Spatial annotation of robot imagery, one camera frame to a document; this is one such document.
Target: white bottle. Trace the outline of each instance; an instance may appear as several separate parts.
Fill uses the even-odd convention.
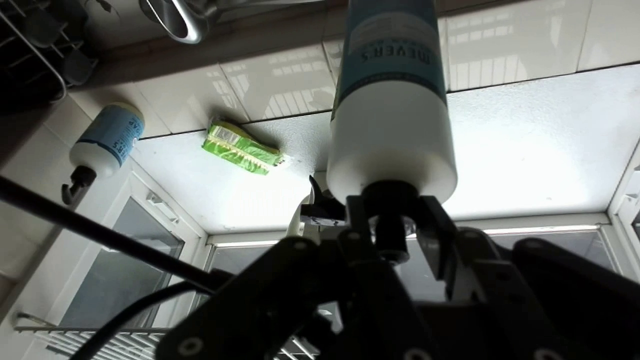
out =
[[[62,200],[72,203],[97,176],[109,177],[122,167],[135,141],[143,135],[145,119],[126,104],[104,106],[70,149],[76,166],[72,186],[62,186]]]
[[[342,203],[382,179],[440,202],[455,191],[433,0],[351,0],[327,179]]]

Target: white wall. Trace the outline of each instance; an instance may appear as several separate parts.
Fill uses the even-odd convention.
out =
[[[62,203],[60,186],[74,169],[68,151],[88,123],[90,118],[76,102],[65,99],[3,166],[0,173]],[[111,208],[126,186],[131,167],[132,163],[126,162],[114,177],[98,177],[76,212],[100,223],[112,221]],[[39,271],[47,265],[37,270],[37,263],[44,253],[57,253],[44,257],[44,261],[59,257],[57,274],[70,274],[80,265],[76,260],[90,257],[86,253],[97,251],[98,245],[5,202],[0,202],[0,234],[0,358],[59,358],[42,341],[35,341],[35,336],[16,334],[12,318],[24,309],[53,320],[53,313],[65,306],[60,293],[78,283],[68,276],[48,276],[48,281],[39,281],[42,277]]]
[[[0,173],[62,203],[60,186],[74,169],[68,149],[88,122],[88,115],[72,99],[65,99],[3,166]],[[0,232],[0,276],[16,281],[27,274],[54,225],[0,202]]]

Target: blue label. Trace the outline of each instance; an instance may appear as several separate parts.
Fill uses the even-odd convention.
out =
[[[414,82],[447,99],[433,0],[351,2],[336,106],[382,79]]]
[[[107,106],[78,141],[109,149],[122,163],[143,135],[145,122],[131,110]]]

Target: green sponge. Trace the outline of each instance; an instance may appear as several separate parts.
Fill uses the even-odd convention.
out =
[[[285,159],[280,149],[256,141],[251,133],[231,122],[216,122],[208,129],[203,147],[252,173],[269,173]]]

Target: black cable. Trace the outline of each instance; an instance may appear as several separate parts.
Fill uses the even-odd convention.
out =
[[[139,301],[131,303],[129,307],[124,307],[116,318],[112,318],[111,322],[107,322],[88,341],[85,341],[76,354],[72,354],[70,360],[90,360],[95,358],[100,348],[119,334],[119,329],[131,322],[135,316],[139,316],[141,311],[153,307],[154,303],[166,301],[170,298],[177,298],[184,291],[193,291],[196,289],[193,283],[189,281],[178,281],[173,286],[166,286],[154,293],[148,293],[145,298],[141,298]]]
[[[205,291],[216,291],[229,277],[229,271],[213,270],[203,271],[201,268],[194,268],[186,261],[180,261],[169,253],[163,253],[154,248],[148,248],[121,232],[114,232],[107,225],[100,225],[57,202],[50,202],[48,198],[42,198],[28,187],[23,187],[21,184],[3,177],[0,176],[0,198],[16,208],[23,208],[35,216],[40,216],[48,221],[60,223],[80,236],[92,237],[95,242],[100,242],[103,245],[114,248],[122,253],[129,253],[132,257],[139,257],[154,268],[161,268],[163,271],[177,274],[184,277],[186,281],[194,283],[196,288]]]

